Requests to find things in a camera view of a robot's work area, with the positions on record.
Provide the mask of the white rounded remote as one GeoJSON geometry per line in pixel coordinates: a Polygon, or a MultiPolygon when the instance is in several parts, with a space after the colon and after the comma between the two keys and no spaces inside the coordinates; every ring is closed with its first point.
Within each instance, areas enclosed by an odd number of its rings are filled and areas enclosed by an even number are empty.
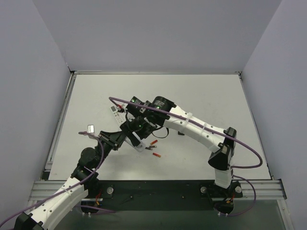
{"type": "Polygon", "coordinates": [[[140,137],[135,132],[132,133],[132,136],[133,136],[132,140],[129,137],[125,137],[124,141],[138,152],[143,152],[146,148],[145,143],[140,139],[140,137]]]}

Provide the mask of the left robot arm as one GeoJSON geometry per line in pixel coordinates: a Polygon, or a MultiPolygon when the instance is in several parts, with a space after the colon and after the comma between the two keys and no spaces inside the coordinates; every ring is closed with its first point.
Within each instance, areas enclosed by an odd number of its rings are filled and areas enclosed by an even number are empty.
{"type": "Polygon", "coordinates": [[[118,150],[126,135],[122,131],[101,131],[98,136],[87,132],[79,134],[96,140],[97,146],[82,150],[73,173],[55,194],[39,202],[28,214],[18,215],[15,230],[53,230],[82,199],[98,193],[97,170],[110,151],[118,150]]]}

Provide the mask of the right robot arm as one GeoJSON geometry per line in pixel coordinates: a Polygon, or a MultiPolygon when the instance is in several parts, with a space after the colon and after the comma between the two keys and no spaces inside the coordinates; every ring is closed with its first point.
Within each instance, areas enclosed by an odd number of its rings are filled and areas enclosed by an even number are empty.
{"type": "Polygon", "coordinates": [[[132,115],[132,119],[127,118],[120,129],[126,135],[126,142],[135,149],[143,151],[145,146],[142,140],[161,127],[178,131],[209,149],[208,164],[215,170],[215,185],[224,189],[230,187],[234,142],[226,138],[235,138],[233,128],[211,126],[162,96],[157,96],[152,102],[142,102],[133,97],[125,111],[132,115]]]}

